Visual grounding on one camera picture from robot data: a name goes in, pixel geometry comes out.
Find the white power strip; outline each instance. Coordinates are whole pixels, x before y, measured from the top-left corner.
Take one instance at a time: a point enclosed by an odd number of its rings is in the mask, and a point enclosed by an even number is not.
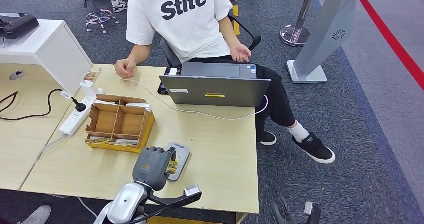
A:
[[[100,93],[103,93],[103,89],[98,88],[98,90],[100,91]],[[89,116],[92,103],[94,103],[95,101],[95,95],[84,96],[80,103],[84,103],[87,106],[86,109],[81,112],[74,109],[72,113],[68,116],[66,121],[60,126],[59,130],[67,136],[73,136],[83,124],[85,119]]]

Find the cardboard organizer box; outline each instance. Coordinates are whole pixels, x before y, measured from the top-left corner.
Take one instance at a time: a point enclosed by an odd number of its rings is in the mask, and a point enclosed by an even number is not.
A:
[[[113,104],[94,103],[91,105],[91,123],[87,126],[85,142],[92,148],[103,148],[141,153],[147,144],[153,128],[153,110],[143,107],[126,106],[128,103],[146,103],[144,99],[97,95],[98,100],[115,102]],[[118,143],[117,140],[136,140],[136,143]]]

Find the white sock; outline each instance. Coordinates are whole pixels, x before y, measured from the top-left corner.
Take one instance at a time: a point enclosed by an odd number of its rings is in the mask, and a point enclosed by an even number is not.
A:
[[[119,0],[112,0],[112,5],[114,5],[114,6],[119,5]]]
[[[295,139],[302,143],[303,140],[305,140],[309,136],[309,131],[307,131],[302,124],[300,124],[298,121],[296,121],[296,126],[293,128],[286,127],[287,130],[292,134]]]

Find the speaker grille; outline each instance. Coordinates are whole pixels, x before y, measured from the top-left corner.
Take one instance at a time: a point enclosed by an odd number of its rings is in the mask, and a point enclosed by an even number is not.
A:
[[[346,30],[337,30],[332,35],[332,39],[333,40],[339,40],[339,39],[343,38],[345,35],[346,35]]]

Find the gray laptop lid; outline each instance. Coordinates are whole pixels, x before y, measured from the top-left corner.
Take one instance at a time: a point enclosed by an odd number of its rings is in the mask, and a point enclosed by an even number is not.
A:
[[[185,62],[182,64],[181,75],[256,79],[256,65]]]
[[[270,79],[159,75],[176,104],[258,107]]]

